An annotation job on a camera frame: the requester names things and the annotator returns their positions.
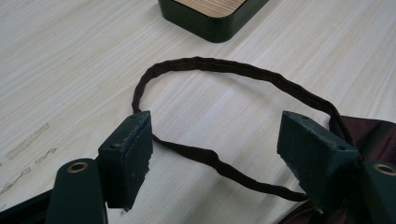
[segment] table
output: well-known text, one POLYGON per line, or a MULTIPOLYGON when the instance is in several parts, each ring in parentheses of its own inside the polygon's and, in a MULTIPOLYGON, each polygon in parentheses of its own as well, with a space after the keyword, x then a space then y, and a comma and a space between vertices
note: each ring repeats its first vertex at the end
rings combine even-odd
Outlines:
MULTIPOLYGON (((272 0, 231 40, 209 43, 166 21, 154 0, 0 3, 0 210, 51 189, 68 161, 133 113, 155 63, 213 57, 282 74, 342 115, 396 122, 396 1, 272 0)), ((142 109, 163 140, 216 150, 261 182, 301 191, 276 154, 282 110, 328 117, 268 83, 169 73, 142 109)), ((154 144, 133 209, 110 223, 276 223, 297 203, 260 194, 154 144)))

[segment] white wooden table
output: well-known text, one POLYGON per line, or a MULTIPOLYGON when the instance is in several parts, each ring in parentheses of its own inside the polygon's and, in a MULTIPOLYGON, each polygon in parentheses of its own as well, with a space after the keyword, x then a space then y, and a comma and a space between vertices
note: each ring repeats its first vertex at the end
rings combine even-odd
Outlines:
MULTIPOLYGON (((0 210, 52 188, 68 161, 132 114, 154 63, 250 63, 331 101, 343 115, 396 122, 396 1, 271 0, 231 40, 212 44, 166 21, 155 0, 0 2, 0 210)), ((215 149, 261 182, 300 190, 276 154, 282 110, 328 117, 268 83, 169 73, 148 85, 163 140, 215 149)), ((276 223, 296 203, 245 189, 154 145, 133 209, 110 223, 276 223)))

